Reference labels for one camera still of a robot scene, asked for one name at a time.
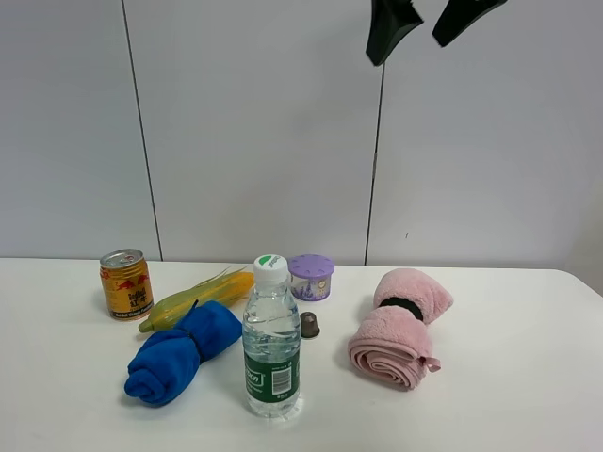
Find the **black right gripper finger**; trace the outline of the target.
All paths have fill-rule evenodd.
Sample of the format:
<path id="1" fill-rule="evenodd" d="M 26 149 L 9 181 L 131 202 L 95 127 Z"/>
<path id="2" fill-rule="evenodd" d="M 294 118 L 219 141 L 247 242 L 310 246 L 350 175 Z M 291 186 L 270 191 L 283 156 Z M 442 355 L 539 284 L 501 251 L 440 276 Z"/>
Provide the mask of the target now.
<path id="1" fill-rule="evenodd" d="M 432 36 L 440 47 L 446 47 L 478 19 L 505 3 L 506 0 L 448 0 Z"/>

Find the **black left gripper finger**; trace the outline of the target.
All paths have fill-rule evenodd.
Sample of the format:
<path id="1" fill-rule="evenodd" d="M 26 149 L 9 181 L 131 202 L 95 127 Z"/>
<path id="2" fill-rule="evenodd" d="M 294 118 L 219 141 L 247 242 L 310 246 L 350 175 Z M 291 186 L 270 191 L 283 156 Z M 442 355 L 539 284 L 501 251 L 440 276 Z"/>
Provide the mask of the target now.
<path id="1" fill-rule="evenodd" d="M 372 0 L 366 48 L 372 65 L 382 66 L 398 43 L 421 24 L 411 0 Z"/>

